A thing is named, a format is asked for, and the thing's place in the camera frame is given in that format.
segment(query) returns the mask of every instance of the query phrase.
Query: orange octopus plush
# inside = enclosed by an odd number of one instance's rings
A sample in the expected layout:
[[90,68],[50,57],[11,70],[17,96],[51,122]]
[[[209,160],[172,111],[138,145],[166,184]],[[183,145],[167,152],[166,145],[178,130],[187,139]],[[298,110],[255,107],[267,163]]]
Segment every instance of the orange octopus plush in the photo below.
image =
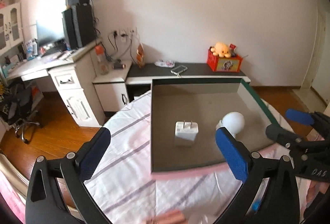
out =
[[210,48],[210,50],[214,56],[227,57],[227,58],[231,57],[230,49],[229,49],[228,45],[226,45],[222,42],[217,42],[214,47]]

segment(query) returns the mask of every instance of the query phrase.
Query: smartphone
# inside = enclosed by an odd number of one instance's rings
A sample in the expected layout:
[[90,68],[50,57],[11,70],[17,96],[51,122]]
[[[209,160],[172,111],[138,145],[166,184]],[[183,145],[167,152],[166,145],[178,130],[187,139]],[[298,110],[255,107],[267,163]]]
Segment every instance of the smartphone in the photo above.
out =
[[186,66],[180,65],[178,67],[175,67],[173,69],[171,69],[171,73],[178,75],[184,71],[186,71],[188,68]]

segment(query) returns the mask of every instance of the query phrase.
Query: box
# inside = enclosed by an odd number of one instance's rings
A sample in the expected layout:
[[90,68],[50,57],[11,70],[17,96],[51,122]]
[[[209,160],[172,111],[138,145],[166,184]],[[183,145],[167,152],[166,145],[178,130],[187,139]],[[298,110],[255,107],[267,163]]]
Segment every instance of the box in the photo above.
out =
[[[240,78],[180,78],[152,81],[151,177],[171,179],[219,170],[225,162],[215,143],[216,125],[229,112],[238,111],[245,127],[236,140],[248,150],[273,144],[265,135],[276,119],[254,90]],[[175,146],[177,121],[196,122],[192,147]]]
[[243,58],[237,54],[236,57],[217,57],[208,51],[207,64],[214,72],[239,72]]

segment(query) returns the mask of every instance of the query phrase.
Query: red toy crate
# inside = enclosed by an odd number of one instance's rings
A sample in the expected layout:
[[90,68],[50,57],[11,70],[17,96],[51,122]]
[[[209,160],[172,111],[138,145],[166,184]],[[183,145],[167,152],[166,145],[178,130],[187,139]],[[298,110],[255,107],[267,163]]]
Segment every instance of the red toy crate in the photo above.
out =
[[243,58],[238,54],[236,57],[217,57],[209,49],[207,54],[207,64],[214,72],[239,72]]

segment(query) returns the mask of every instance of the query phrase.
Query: screw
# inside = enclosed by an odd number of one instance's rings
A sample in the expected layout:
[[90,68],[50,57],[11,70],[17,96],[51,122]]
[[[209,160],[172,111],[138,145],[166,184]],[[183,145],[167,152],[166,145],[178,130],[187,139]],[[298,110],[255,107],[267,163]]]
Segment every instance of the screw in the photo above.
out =
[[73,157],[75,157],[75,153],[74,153],[74,152],[69,152],[69,153],[66,155],[66,158],[68,158],[68,159],[72,159]]
[[44,157],[43,157],[43,156],[39,156],[39,157],[37,158],[37,162],[38,162],[38,163],[42,162],[43,160],[44,160]]
[[251,153],[251,156],[254,158],[254,159],[258,159],[260,157],[260,154],[257,153],[256,151],[254,151],[253,153]]
[[308,156],[307,156],[306,154],[303,154],[303,155],[301,156],[301,159],[302,159],[303,161],[306,161],[306,160],[308,159]]
[[287,156],[287,155],[283,155],[282,158],[283,158],[283,160],[286,161],[286,162],[289,162],[289,161],[290,161],[290,157]]

